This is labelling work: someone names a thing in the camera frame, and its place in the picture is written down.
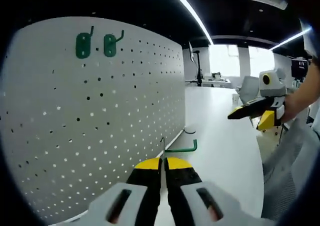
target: black ceiling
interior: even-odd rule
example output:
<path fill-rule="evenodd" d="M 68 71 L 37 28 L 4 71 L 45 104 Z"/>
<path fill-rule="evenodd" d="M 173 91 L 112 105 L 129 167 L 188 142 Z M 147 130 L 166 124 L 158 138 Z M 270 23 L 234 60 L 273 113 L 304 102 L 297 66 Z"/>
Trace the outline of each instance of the black ceiling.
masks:
<path fill-rule="evenodd" d="M 188 1 L 212 36 L 253 37 L 279 43 L 301 31 L 299 19 L 290 6 L 281 10 L 251 0 Z M 208 45 L 204 33 L 179 0 L 13 0 L 13 3 L 20 5 L 8 16 L 14 19 L 12 25 L 16 29 L 50 18 L 91 16 L 146 28 L 172 39 L 183 48 L 188 47 L 188 41 L 194 47 Z M 221 38 L 213 42 L 272 47 L 249 39 Z M 298 39 L 279 52 L 296 57 L 304 55 L 303 40 Z"/>

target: ceiling light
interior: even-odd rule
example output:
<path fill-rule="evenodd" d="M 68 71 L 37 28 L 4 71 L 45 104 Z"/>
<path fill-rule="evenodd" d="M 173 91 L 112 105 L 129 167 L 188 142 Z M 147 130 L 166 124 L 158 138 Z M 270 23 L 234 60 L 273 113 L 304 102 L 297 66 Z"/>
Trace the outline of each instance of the ceiling light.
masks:
<path fill-rule="evenodd" d="M 279 43 L 278 45 L 270 48 L 270 50 L 271 50 L 271 51 L 272 51 L 272 50 L 275 50 L 276 48 L 279 48 L 280 46 L 285 45 L 286 43 L 288 43 L 288 42 L 290 42 L 290 41 L 292 41 L 292 40 L 295 40 L 296 38 L 299 38 L 299 37 L 301 37 L 302 35 L 308 33 L 310 30 L 312 30 L 311 27 L 307 28 L 306 30 L 303 30 L 302 32 L 296 34 L 295 36 L 292 36 L 292 37 L 288 38 L 287 40 Z"/>
<path fill-rule="evenodd" d="M 189 12 L 192 14 L 192 16 L 194 17 L 194 19 L 196 20 L 196 22 L 199 24 L 200 28 L 202 29 L 203 33 L 205 34 L 205 36 L 207 37 L 209 44 L 214 45 L 214 42 L 212 41 L 210 34 L 208 33 L 205 25 L 203 24 L 203 22 L 201 21 L 201 19 L 199 18 L 199 16 L 197 15 L 196 11 L 192 8 L 192 6 L 190 5 L 190 3 L 188 3 L 187 0 L 180 0 L 180 2 L 186 7 L 187 10 L 189 10 Z"/>

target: floor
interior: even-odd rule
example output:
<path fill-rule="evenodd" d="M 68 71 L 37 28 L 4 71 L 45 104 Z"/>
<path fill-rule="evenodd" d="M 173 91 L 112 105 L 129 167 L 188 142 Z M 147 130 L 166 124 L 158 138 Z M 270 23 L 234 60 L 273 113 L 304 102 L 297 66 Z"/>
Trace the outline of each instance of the floor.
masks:
<path fill-rule="evenodd" d="M 257 128 L 260 118 L 254 118 L 252 124 L 254 128 Z M 265 132 L 255 130 L 256 140 L 259 145 L 262 162 L 264 162 L 275 150 L 279 143 L 281 134 L 281 127 L 273 127 L 272 129 L 266 130 Z"/>

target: computer monitor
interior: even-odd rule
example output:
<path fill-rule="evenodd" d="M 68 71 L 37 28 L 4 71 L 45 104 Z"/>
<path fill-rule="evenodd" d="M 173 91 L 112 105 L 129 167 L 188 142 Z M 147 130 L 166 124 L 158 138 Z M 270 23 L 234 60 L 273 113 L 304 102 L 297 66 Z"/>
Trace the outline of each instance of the computer monitor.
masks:
<path fill-rule="evenodd" d="M 190 42 L 189 42 L 189 51 L 190 51 L 190 60 L 192 62 L 195 62 L 194 50 L 193 50 Z"/>
<path fill-rule="evenodd" d="M 302 59 L 292 59 L 291 76 L 297 80 L 303 81 L 308 72 L 308 61 Z"/>

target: window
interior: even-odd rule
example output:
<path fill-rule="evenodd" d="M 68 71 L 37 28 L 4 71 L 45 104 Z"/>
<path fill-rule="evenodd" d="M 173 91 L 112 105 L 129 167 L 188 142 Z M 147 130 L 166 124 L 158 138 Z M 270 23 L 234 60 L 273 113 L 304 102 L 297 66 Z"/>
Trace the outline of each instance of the window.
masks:
<path fill-rule="evenodd" d="M 260 72 L 275 68 L 274 53 L 271 50 L 260 47 L 249 47 L 250 75 L 259 77 Z"/>
<path fill-rule="evenodd" d="M 220 72 L 223 77 L 240 76 L 239 50 L 237 45 L 210 45 L 210 71 Z"/>

